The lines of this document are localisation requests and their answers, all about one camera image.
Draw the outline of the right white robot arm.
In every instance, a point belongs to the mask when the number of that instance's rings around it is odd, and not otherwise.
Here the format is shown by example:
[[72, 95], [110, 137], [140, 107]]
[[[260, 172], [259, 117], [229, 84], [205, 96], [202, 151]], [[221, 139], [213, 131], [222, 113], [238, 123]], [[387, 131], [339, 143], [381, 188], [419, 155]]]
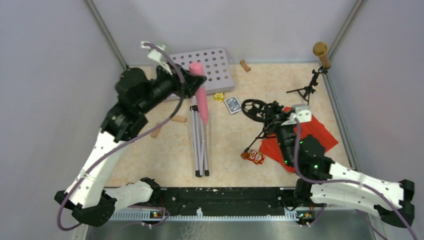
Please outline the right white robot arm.
[[300, 124], [311, 119], [308, 111], [289, 111], [276, 114], [269, 123], [284, 163], [299, 176], [294, 202], [299, 206], [312, 202], [353, 208], [380, 217], [391, 226], [411, 228], [415, 219], [414, 182], [378, 179], [327, 157], [315, 137], [300, 139]]

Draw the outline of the lilac music stand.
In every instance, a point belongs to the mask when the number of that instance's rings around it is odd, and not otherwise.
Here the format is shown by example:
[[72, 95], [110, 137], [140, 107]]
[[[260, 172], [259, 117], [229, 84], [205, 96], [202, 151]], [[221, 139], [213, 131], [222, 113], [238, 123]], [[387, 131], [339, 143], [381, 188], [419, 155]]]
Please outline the lilac music stand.
[[209, 123], [208, 95], [232, 91], [235, 82], [231, 76], [226, 50], [222, 47], [175, 53], [172, 60], [195, 75], [205, 76], [206, 82], [191, 98], [192, 141], [195, 176], [208, 177], [209, 160], [206, 128]]

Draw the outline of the pink microphone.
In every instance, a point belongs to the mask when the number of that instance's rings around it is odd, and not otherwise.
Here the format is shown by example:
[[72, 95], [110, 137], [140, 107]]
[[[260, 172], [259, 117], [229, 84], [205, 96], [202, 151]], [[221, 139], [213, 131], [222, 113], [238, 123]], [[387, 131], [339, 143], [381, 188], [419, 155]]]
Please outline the pink microphone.
[[[192, 75], [205, 76], [203, 66], [200, 62], [192, 62], [189, 65], [189, 72]], [[195, 93], [195, 98], [200, 119], [202, 120], [203, 124], [207, 125], [209, 122], [209, 107], [206, 90], [203, 85]]]

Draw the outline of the red sheet music page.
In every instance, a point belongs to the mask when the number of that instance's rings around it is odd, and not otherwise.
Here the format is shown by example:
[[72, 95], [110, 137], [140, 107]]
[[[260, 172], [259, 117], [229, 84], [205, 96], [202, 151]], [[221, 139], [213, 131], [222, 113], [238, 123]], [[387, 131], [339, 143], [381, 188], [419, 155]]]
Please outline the red sheet music page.
[[259, 151], [272, 160], [278, 162], [287, 172], [292, 174], [295, 172], [293, 167], [287, 166], [276, 138], [263, 139], [259, 147]]
[[339, 143], [339, 141], [336, 140], [336, 138], [314, 115], [312, 115], [311, 121], [301, 123], [300, 128], [301, 141], [311, 135], [325, 148], [325, 152], [328, 152]]

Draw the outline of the black tall microphone tripod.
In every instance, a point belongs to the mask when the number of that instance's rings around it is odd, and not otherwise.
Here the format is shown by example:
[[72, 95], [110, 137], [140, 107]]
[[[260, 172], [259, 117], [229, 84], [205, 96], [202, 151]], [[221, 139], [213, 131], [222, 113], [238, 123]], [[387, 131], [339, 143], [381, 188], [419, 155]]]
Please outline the black tall microphone tripod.
[[316, 89], [314, 89], [314, 87], [316, 87], [319, 83], [318, 83], [318, 77], [320, 75], [326, 75], [328, 73], [328, 69], [324, 68], [323, 66], [320, 66], [318, 68], [318, 70], [313, 69], [311, 71], [312, 73], [312, 78], [309, 82], [309, 84], [307, 86], [304, 86], [303, 88], [297, 88], [294, 90], [289, 90], [286, 93], [298, 93], [300, 95], [300, 97], [306, 101], [307, 105], [310, 105], [310, 95], [314, 94], [316, 92]]

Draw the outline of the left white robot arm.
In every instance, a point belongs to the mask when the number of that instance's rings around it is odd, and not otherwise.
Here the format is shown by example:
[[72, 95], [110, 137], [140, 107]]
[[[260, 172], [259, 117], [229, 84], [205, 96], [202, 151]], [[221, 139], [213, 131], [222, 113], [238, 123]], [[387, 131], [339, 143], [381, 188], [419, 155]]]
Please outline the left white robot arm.
[[107, 188], [106, 181], [126, 148], [145, 136], [146, 114], [172, 94], [193, 97], [206, 80], [198, 62], [188, 69], [158, 66], [155, 79], [148, 79], [138, 67], [122, 72], [115, 85], [117, 103], [106, 114], [88, 159], [75, 181], [54, 196], [60, 210], [70, 210], [78, 225], [100, 227], [121, 209], [139, 203], [156, 206], [161, 194], [153, 179], [118, 188]]

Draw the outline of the gold microphone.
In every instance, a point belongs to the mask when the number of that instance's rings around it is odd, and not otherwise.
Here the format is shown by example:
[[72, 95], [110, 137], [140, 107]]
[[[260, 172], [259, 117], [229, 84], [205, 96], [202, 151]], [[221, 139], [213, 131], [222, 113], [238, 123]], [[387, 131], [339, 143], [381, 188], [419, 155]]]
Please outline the gold microphone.
[[324, 69], [331, 67], [331, 61], [328, 56], [328, 45], [325, 42], [316, 42], [312, 48], [313, 54], [319, 59]]

